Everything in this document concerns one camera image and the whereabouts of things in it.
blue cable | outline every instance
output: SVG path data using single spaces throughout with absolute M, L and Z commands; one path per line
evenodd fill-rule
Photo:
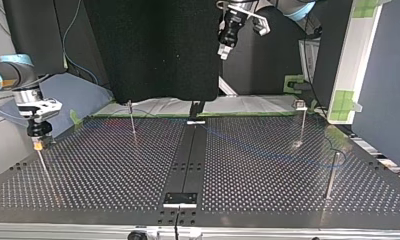
M 69 55 L 66 53 L 66 38 L 67 38 L 67 35 L 68 35 L 70 29 L 71 29 L 72 26 L 75 24 L 76 18 L 78 17 L 79 9 L 81 8 L 81 2 L 82 2 L 82 0 L 79 0 L 79 2 L 78 2 L 78 7 L 76 8 L 75 16 L 73 17 L 72 22 L 69 24 L 69 27 L 66 29 L 66 32 L 65 32 L 65 34 L 63 35 L 63 43 L 62 43 L 62 44 L 63 44 L 63 53 L 64 53 L 66 59 L 67 59 L 70 63 L 72 63 L 72 64 L 75 65 L 76 67 L 78 67 L 78 68 L 84 70 L 86 73 L 88 73 L 88 74 L 94 79 L 95 83 L 98 85 L 98 84 L 99 84 L 99 81 L 98 81 L 97 76 L 96 76 L 93 72 L 91 72 L 90 70 L 88 70 L 88 69 L 86 69 L 86 68 L 84 68 L 84 67 L 78 65 L 77 63 L 75 63 L 75 62 L 69 57 Z
M 143 112 L 143 113 L 145 113 L 146 115 L 150 115 L 150 116 L 153 116 L 153 117 L 155 117 L 155 118 L 160 118 L 160 117 L 158 117 L 158 116 L 156 116 L 156 115 L 154 115 L 154 114 L 151 114 L 151 113 L 146 112 L 146 111 L 143 111 L 143 110 L 134 109 L 134 111 Z M 185 120 L 181 120 L 181 119 L 164 119 L 164 118 L 160 118 L 160 119 L 163 119 L 163 120 L 166 120 L 166 121 L 178 121 L 178 122 L 183 122 L 183 121 L 185 121 Z M 211 133 L 211 134 L 213 134 L 213 135 L 215 135 L 215 136 L 217 136 L 217 137 L 219 137 L 219 138 L 222 138 L 222 139 L 224 139 L 224 140 L 227 140 L 227 141 L 229 141 L 229 142 L 236 143 L 238 146 L 240 146 L 240 147 L 242 147 L 243 149 L 245 149 L 245 150 L 247 150 L 247 151 L 249 151 L 249 152 L 252 152 L 252 153 L 254 153 L 254 154 L 258 154 L 258 155 L 264 156 L 264 157 L 271 157 L 271 158 L 277 157 L 277 158 L 281 158 L 281 159 L 283 159 L 283 160 L 288 160 L 288 161 L 295 161 L 296 159 L 297 159 L 297 160 L 301 160 L 301 158 L 295 158 L 295 157 L 293 157 L 293 156 L 286 155 L 286 154 L 278 154 L 278 153 L 271 153 L 271 152 L 263 151 L 263 150 L 260 149 L 260 148 L 257 148 L 257 147 L 254 147 L 254 146 L 250 146 L 250 145 L 248 145 L 248 144 L 246 144 L 246 143 L 243 143 L 243 142 L 239 141 L 238 139 L 231 138 L 231 137 L 229 137 L 229 136 L 225 136 L 225 135 L 223 135 L 223 134 L 221 134 L 221 133 L 218 133 L 218 132 L 216 132 L 216 131 L 214 131 L 214 130 L 212 130 L 212 129 L 210 129 L 210 128 L 207 128 L 207 127 L 205 127 L 205 126 L 203 126 L 203 125 L 200 125 L 200 126 L 201 126 L 202 128 L 204 128 L 208 133 Z M 340 150 L 338 150 L 338 149 L 334 149 L 331 140 L 328 139 L 326 136 L 324 136 L 324 138 L 325 138 L 327 141 L 329 141 L 329 143 L 330 143 L 330 150 L 335 151 L 335 152 L 338 152 L 338 153 L 341 153 L 341 154 L 344 156 L 344 158 L 345 158 L 345 162 L 344 162 L 344 163 L 342 163 L 342 164 L 335 164 L 335 165 L 334 165 L 334 168 L 341 168 L 341 167 L 346 163 L 346 161 L 347 161 L 347 157 L 346 157 L 345 153 L 342 152 L 342 151 L 340 151 Z M 315 161 L 315 160 L 312 160 L 312 159 L 303 159 L 303 160 L 304 160 L 306 163 L 311 164 L 311 165 L 316 165 L 316 166 L 320 166 L 320 167 L 324 167 L 324 168 L 332 168 L 332 167 L 333 167 L 332 164 L 322 164 L 322 163 L 319 163 L 318 161 Z

black fabric backdrop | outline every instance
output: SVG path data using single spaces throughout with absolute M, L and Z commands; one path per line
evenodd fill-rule
M 217 97 L 220 11 L 214 0 L 84 3 L 118 103 Z

metal clamp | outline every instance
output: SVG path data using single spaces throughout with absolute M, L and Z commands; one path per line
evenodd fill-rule
M 246 11 L 246 10 L 240 8 L 240 7 L 233 6 L 231 4 L 228 5 L 228 8 L 233 9 L 233 10 L 238 11 L 238 12 L 245 13 L 250 17 L 254 17 L 253 24 L 255 26 L 254 26 L 253 30 L 256 33 L 258 33 L 260 36 L 264 36 L 264 35 L 266 35 L 266 34 L 271 32 L 271 28 L 269 27 L 268 19 L 266 19 L 265 17 L 257 15 L 254 12 Z

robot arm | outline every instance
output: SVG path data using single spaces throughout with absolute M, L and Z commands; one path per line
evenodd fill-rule
M 27 134 L 35 150 L 42 150 L 51 140 L 52 126 L 47 119 L 59 114 L 62 104 L 45 99 L 39 87 L 31 59 L 27 55 L 2 56 L 0 91 L 12 90 L 19 114 L 28 120 Z
M 253 3 L 258 3 L 259 0 L 230 0 L 228 2 L 221 1 L 222 6 L 217 5 L 224 10 L 223 22 L 225 26 L 219 32 L 219 51 L 221 59 L 226 60 L 228 54 L 237 45 L 238 31 L 244 27 L 249 16 L 254 17 L 253 30 L 260 36 L 268 34 L 271 29 L 266 18 L 251 12 Z M 315 1 L 304 2 L 298 0 L 267 0 L 268 3 L 274 5 L 280 10 L 284 16 L 295 21 L 307 34 L 314 33 L 315 29 L 320 27 L 319 21 L 316 18 L 308 18 L 305 21 L 306 15 L 315 6 Z
M 249 16 L 255 18 L 253 23 L 255 25 L 254 31 L 256 33 L 263 36 L 271 31 L 266 18 L 251 12 L 254 2 L 257 1 L 231 0 L 230 2 L 220 2 L 222 3 L 222 6 L 218 7 L 225 11 L 223 16 L 225 26 L 219 32 L 220 46 L 218 54 L 221 55 L 221 59 L 226 60 L 228 54 L 237 45 L 238 31 L 244 27 Z

perforated metal table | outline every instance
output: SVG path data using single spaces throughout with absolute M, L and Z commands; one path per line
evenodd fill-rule
M 303 134 L 301 115 L 135 125 L 87 119 L 45 152 L 48 174 L 35 156 L 16 163 L 0 175 L 0 223 L 400 230 L 400 178 L 318 116 Z M 175 192 L 197 208 L 164 209 Z

